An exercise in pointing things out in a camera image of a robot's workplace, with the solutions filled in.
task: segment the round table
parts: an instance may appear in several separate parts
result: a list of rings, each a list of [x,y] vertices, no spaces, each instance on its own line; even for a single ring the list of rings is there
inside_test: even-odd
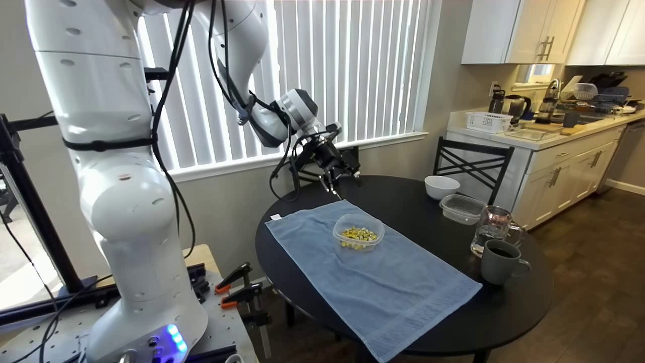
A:
[[[422,181],[365,176],[343,180],[336,189],[347,202],[482,283],[479,260],[469,254],[474,227],[445,219],[439,203],[425,195]],[[275,213],[288,215],[330,202],[336,202],[336,198],[325,193],[319,183],[280,198],[258,226],[256,253],[266,277],[288,303],[325,326],[354,336],[265,223]],[[529,275],[516,277],[504,286],[483,285],[469,303],[409,344],[405,353],[475,354],[475,361],[486,361],[489,348],[506,344],[537,326],[553,303],[553,278],[540,247],[530,237],[522,244],[522,254],[533,264]]]

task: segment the food in bowl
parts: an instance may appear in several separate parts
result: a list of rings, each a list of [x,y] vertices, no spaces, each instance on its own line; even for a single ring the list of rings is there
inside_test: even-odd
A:
[[[384,240],[386,226],[366,213],[345,213],[336,219],[332,234],[341,247],[365,253]]]
[[[459,189],[459,181],[447,176],[428,176],[425,193],[434,200],[443,200],[445,195]]]

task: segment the blue towel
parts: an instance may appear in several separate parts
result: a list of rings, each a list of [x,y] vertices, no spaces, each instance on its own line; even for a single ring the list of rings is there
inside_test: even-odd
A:
[[[365,211],[343,200],[266,226],[375,359],[393,359],[482,289],[389,226],[375,251],[343,251],[332,226],[345,213]]]

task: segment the countertop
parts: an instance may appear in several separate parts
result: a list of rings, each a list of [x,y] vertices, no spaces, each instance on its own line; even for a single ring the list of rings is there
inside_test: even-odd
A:
[[[626,123],[634,123],[645,118],[645,108],[630,112],[630,115],[607,115],[601,121],[594,123],[584,123],[577,124],[571,130],[567,135],[561,131],[540,131],[533,130],[533,123],[521,123],[519,130],[514,131],[504,131],[500,135],[496,133],[483,133],[483,131],[474,131],[467,130],[467,112],[469,110],[453,110],[450,115],[447,131],[450,133],[459,133],[459,135],[469,135],[475,139],[486,139],[486,141],[496,141],[496,143],[506,143],[514,147],[525,147],[525,150],[549,150],[561,143],[568,143],[575,139],[582,139],[594,133],[603,133],[608,130],[624,126]]]

